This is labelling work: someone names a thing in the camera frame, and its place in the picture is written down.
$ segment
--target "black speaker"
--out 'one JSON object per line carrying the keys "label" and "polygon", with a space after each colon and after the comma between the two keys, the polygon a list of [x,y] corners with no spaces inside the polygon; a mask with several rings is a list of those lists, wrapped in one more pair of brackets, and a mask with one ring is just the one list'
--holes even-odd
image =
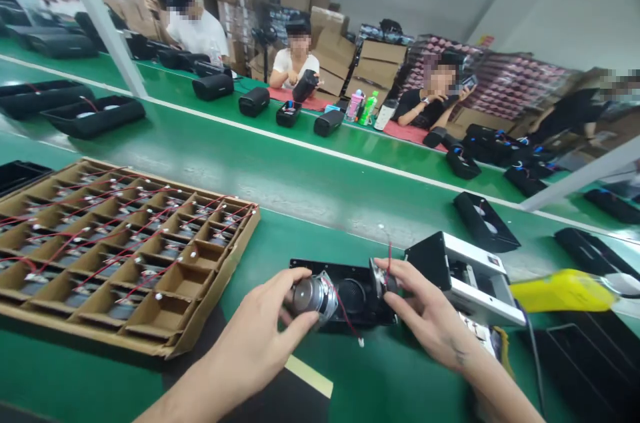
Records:
{"label": "black speaker", "polygon": [[202,53],[186,53],[178,55],[180,69],[182,69],[183,71],[189,71],[193,73],[193,64],[196,61],[204,61],[206,63],[210,63],[211,58]]}
{"label": "black speaker", "polygon": [[29,35],[36,34],[69,34],[69,32],[60,26],[7,26],[9,36],[14,38],[20,46],[25,49],[33,50],[33,46],[29,41]]}
{"label": "black speaker", "polygon": [[158,59],[160,64],[169,69],[180,69],[180,55],[189,54],[188,51],[181,51],[179,49],[164,49],[158,51]]}
{"label": "black speaker", "polygon": [[54,59],[97,57],[98,50],[82,35],[35,34],[27,36],[38,53]]}
{"label": "black speaker", "polygon": [[269,105],[270,100],[267,88],[253,88],[238,99],[240,112],[245,116],[256,117]]}
{"label": "black speaker", "polygon": [[436,147],[440,143],[442,143],[442,140],[446,135],[447,130],[445,128],[436,126],[429,132],[429,134],[425,136],[425,139],[423,139],[422,143],[428,147]]}
{"label": "black speaker", "polygon": [[342,124],[345,114],[337,109],[319,116],[313,124],[313,132],[319,136],[327,137]]}
{"label": "black speaker", "polygon": [[191,84],[195,95],[203,101],[213,101],[233,93],[233,80],[227,75],[194,79]]}
{"label": "black speaker", "polygon": [[315,75],[315,71],[312,69],[306,69],[302,78],[298,81],[298,84],[293,88],[293,100],[296,103],[302,103],[305,101],[309,96],[311,96],[313,90],[318,86],[318,82],[319,80]]}

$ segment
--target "woman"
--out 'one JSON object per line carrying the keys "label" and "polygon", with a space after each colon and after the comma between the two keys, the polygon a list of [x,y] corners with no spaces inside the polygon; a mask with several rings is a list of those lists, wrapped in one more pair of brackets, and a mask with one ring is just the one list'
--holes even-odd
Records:
{"label": "woman", "polygon": [[225,62],[229,47],[220,21],[196,0],[165,0],[165,4],[169,9],[169,40],[192,53],[208,55],[212,62]]}
{"label": "woman", "polygon": [[273,70],[269,78],[272,88],[293,89],[305,71],[320,74],[320,61],[310,54],[311,24],[308,18],[290,21],[287,24],[289,47],[281,49],[275,56]]}
{"label": "woman", "polygon": [[467,99],[475,89],[475,86],[463,87],[458,94],[454,94],[459,66],[458,55],[442,54],[425,86],[406,91],[391,119],[400,126],[412,125],[428,130],[437,126],[445,127],[455,105]]}

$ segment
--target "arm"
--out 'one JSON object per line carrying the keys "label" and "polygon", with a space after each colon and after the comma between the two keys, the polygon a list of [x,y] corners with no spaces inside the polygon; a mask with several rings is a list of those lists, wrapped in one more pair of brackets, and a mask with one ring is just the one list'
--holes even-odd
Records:
{"label": "arm", "polygon": [[376,259],[414,297],[387,292],[385,301],[436,361],[460,373],[505,423],[543,423],[542,417],[500,363],[476,340],[442,291],[409,262]]}
{"label": "arm", "polygon": [[[291,286],[311,270],[283,270],[252,290],[215,345],[135,423],[212,423],[258,393],[284,368],[318,313],[294,320],[282,308]],[[280,317],[288,328],[279,333]]]}

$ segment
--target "white stripe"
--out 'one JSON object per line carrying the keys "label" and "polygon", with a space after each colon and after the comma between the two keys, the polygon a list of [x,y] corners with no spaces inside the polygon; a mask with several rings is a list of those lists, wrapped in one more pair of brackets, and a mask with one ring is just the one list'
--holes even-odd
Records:
{"label": "white stripe", "polygon": [[[116,88],[116,87],[113,87],[113,86],[105,85],[103,83],[97,83],[96,81],[91,81],[90,79],[85,79],[85,78],[82,78],[82,77],[79,77],[79,76],[75,76],[75,75],[72,75],[72,74],[63,73],[62,71],[57,71],[55,69],[50,69],[50,68],[47,68],[47,67],[44,67],[44,66],[38,66],[36,64],[27,63],[25,61],[22,61],[20,59],[16,59],[16,58],[13,58],[13,57],[10,57],[10,56],[0,55],[0,59],[4,59],[5,61],[10,61],[12,63],[16,63],[16,64],[19,64],[19,65],[22,65],[22,66],[38,69],[40,71],[44,71],[45,73],[55,74],[55,75],[58,75],[58,76],[61,76],[61,77],[67,78],[67,79],[71,79],[73,81],[78,81],[80,83],[89,84],[89,85],[93,85],[93,86],[97,86],[97,87],[102,87],[104,89],[108,89],[109,91],[113,91],[114,93],[120,93],[120,94],[123,94],[123,95],[132,96],[132,93],[130,91],[126,91],[124,89],[119,89],[119,88]],[[273,139],[277,139],[278,141],[282,141],[282,142],[285,142],[285,143],[289,143],[289,144],[293,144],[293,145],[296,145],[296,146],[300,146],[300,147],[303,147],[303,148],[306,148],[306,149],[310,149],[312,151],[317,151],[319,153],[323,153],[323,154],[326,154],[326,155],[329,155],[329,156],[334,156],[334,157],[338,157],[340,159],[345,159],[345,160],[350,161],[352,163],[356,163],[356,164],[360,164],[360,165],[363,165],[363,166],[372,167],[372,168],[375,168],[375,169],[379,169],[381,171],[386,171],[387,173],[392,173],[392,174],[395,174],[395,175],[398,175],[398,176],[402,176],[402,177],[406,177],[406,178],[409,178],[409,179],[414,179],[415,181],[420,181],[421,183],[426,183],[426,184],[429,184],[429,185],[432,185],[432,186],[437,186],[437,187],[441,187],[441,188],[444,188],[444,189],[448,189],[449,191],[455,191],[456,193],[460,193],[462,191],[466,191],[467,193],[471,193],[471,194],[483,197],[487,201],[489,201],[490,203],[496,203],[496,204],[499,204],[499,205],[502,205],[502,206],[506,206],[506,207],[510,207],[510,208],[513,208],[513,209],[522,210],[519,203],[512,203],[510,201],[505,201],[504,199],[499,199],[499,198],[496,198],[496,197],[493,197],[493,196],[488,196],[488,195],[485,195],[485,194],[482,194],[482,193],[478,193],[476,191],[470,191],[468,189],[461,188],[461,187],[458,187],[458,186],[455,186],[455,185],[451,185],[451,184],[448,184],[448,183],[443,183],[442,181],[437,181],[436,179],[431,179],[431,178],[428,178],[428,177],[415,175],[415,174],[409,173],[407,171],[402,171],[401,169],[396,169],[396,168],[392,168],[392,167],[389,167],[389,166],[384,166],[384,165],[381,165],[379,163],[374,163],[373,161],[367,161],[366,159],[361,159],[361,158],[358,158],[358,157],[355,157],[355,156],[345,155],[344,153],[340,153],[338,151],[333,151],[332,149],[323,148],[321,146],[315,146],[315,145],[312,145],[312,144],[309,144],[309,143],[305,143],[304,141],[298,141],[297,139],[293,139],[293,138],[290,138],[290,137],[287,137],[287,136],[282,136],[282,135],[278,135],[278,134],[275,134],[275,133],[270,133],[268,131],[265,131],[264,129],[255,128],[255,127],[248,126],[248,125],[245,125],[245,124],[242,124],[242,123],[237,123],[236,121],[231,121],[229,119],[224,119],[224,118],[217,117],[217,116],[214,116],[214,115],[209,115],[209,114],[206,114],[206,113],[202,113],[200,111],[196,111],[195,109],[182,107],[182,106],[179,106],[179,105],[176,105],[176,104],[173,104],[173,103],[169,103],[167,101],[162,101],[161,99],[157,99],[157,98],[154,98],[154,97],[148,96],[148,97],[143,98],[143,99],[145,101],[150,102],[150,103],[154,103],[154,104],[157,104],[157,105],[160,105],[160,106],[165,106],[165,107],[168,107],[168,108],[171,108],[171,109],[175,109],[176,111],[182,111],[183,113],[189,113],[191,115],[199,116],[199,117],[202,117],[202,118],[205,118],[205,119],[210,119],[211,121],[216,121],[218,123],[222,123],[222,124],[225,124],[225,125],[228,125],[228,126],[233,126],[233,127],[239,128],[239,129],[244,129],[245,131],[250,131],[251,133],[256,133],[256,134],[259,134],[259,135],[262,135],[262,136],[266,136],[266,137],[270,137],[270,138],[273,138]],[[563,224],[568,224],[568,225],[571,225],[571,226],[575,226],[576,228],[581,228],[583,230],[590,231],[590,232],[593,232],[593,233],[598,233],[598,234],[603,234],[603,235],[606,235],[606,236],[610,236],[610,237],[616,238],[618,240],[624,240],[624,241],[630,241],[630,242],[633,241],[633,240],[631,240],[629,238],[626,238],[624,236],[620,236],[619,234],[608,232],[607,230],[603,230],[603,229],[595,227],[595,226],[590,226],[590,225],[583,224],[583,223],[580,223],[580,222],[576,222],[576,221],[573,221],[573,220],[568,220],[567,218],[563,218],[561,216],[556,216],[556,215],[553,215],[553,214],[550,214],[550,213],[545,213],[544,211],[534,211],[532,214],[535,214],[537,216],[541,216],[543,218],[548,218],[550,220],[557,221],[557,222],[560,222],[560,223],[563,223]]]}

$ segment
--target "black shirt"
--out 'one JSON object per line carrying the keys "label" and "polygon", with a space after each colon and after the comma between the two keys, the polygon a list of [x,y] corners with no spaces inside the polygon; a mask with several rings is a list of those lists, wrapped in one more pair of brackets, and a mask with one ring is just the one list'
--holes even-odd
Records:
{"label": "black shirt", "polygon": [[[416,116],[411,123],[412,126],[421,127],[423,129],[430,129],[431,126],[442,116],[445,110],[454,104],[458,100],[458,95],[449,96],[445,101],[436,99],[432,101],[422,112]],[[420,90],[410,89],[406,91],[400,98],[398,103],[398,109],[395,110],[392,121],[397,121],[401,116],[409,113],[413,108],[420,103]]]}

